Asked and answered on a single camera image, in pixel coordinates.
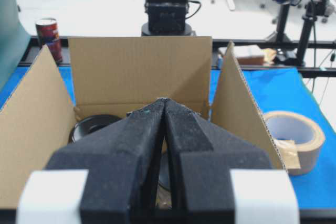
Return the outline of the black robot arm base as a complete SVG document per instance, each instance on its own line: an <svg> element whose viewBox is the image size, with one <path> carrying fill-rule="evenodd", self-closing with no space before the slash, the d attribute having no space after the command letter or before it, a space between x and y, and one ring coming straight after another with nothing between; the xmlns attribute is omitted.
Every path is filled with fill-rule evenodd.
<svg viewBox="0 0 336 224"><path fill-rule="evenodd" d="M191 0L145 0L147 23L142 25L142 36L191 36L193 31L187 13Z"/></svg>

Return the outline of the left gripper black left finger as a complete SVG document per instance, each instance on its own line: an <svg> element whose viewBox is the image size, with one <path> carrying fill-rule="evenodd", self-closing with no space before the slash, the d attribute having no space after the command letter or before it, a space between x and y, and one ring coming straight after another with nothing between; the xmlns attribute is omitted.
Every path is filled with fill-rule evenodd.
<svg viewBox="0 0 336 224"><path fill-rule="evenodd" d="M56 150L31 173L17 223L130 223L155 204L165 101Z"/></svg>

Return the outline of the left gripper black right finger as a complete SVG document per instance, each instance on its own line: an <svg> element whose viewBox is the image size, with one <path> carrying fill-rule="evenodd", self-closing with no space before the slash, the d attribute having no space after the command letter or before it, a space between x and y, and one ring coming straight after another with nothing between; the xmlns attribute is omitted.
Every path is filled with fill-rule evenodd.
<svg viewBox="0 0 336 224"><path fill-rule="evenodd" d="M267 152L165 102L174 223L298 223L288 174Z"/></svg>

